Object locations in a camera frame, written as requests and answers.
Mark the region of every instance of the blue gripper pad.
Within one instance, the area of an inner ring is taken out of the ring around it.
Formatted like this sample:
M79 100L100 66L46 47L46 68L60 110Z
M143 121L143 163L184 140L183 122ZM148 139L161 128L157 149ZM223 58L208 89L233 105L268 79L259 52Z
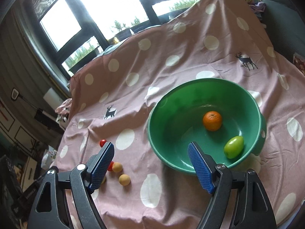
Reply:
M193 143L188 146L188 155L202 188L206 189L210 194L213 193L215 186L212 181L212 172Z
M101 156L96 167L91 172L90 184L88 185L88 193L92 194L94 190L100 188L101 183L106 175L107 169L114 156L114 145L111 144Z

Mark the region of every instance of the cherry tomato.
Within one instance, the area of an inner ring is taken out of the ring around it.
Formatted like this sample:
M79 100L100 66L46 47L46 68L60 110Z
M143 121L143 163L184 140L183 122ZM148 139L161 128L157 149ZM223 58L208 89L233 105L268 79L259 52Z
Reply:
M104 146L104 144L107 142L107 140L105 140L105 139L102 139L101 141L100 141L100 147L103 147Z
M114 164L114 162L113 161L111 161L111 163L110 163L110 165L109 165L109 167L108 167L108 171L112 171L112 166L113 166L113 164Z

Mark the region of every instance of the tan ball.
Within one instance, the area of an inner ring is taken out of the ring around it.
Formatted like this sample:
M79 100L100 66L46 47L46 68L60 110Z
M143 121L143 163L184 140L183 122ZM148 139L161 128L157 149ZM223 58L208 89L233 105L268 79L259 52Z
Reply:
M112 165L112 170L116 173L121 172L123 169L123 165L121 163L118 162L114 162Z
M106 181L106 176L104 176L104 179L103 179L103 181L102 181L102 184L103 184L105 181Z
M127 186L131 182L130 176L126 174L122 174L119 177L119 183L123 186Z

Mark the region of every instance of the green apple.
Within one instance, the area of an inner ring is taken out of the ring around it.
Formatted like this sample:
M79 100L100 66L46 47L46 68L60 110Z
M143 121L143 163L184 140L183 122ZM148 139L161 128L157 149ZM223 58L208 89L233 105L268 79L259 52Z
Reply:
M243 136L236 136L230 139L225 147L224 154L227 158L232 159L237 157L244 149L244 138Z

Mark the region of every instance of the pink blanket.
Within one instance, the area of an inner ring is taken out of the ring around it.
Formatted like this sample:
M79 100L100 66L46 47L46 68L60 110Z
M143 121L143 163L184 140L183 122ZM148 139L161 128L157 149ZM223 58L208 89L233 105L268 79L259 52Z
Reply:
M244 58L253 64L242 63ZM210 195L197 177L158 159L146 126L164 94L206 77L231 80L249 90L266 118L263 151L236 169L259 173L277 223L303 200L305 77L274 52L245 0L200 0L171 22L131 36L71 79L70 123L55 165L71 170L100 150L101 139L114 143L114 161L123 164L132 182L123 187L119 174L108 172L92 195L109 229L196 228ZM67 195L74 225L81 228L71 192ZM222 228L229 226L233 200Z

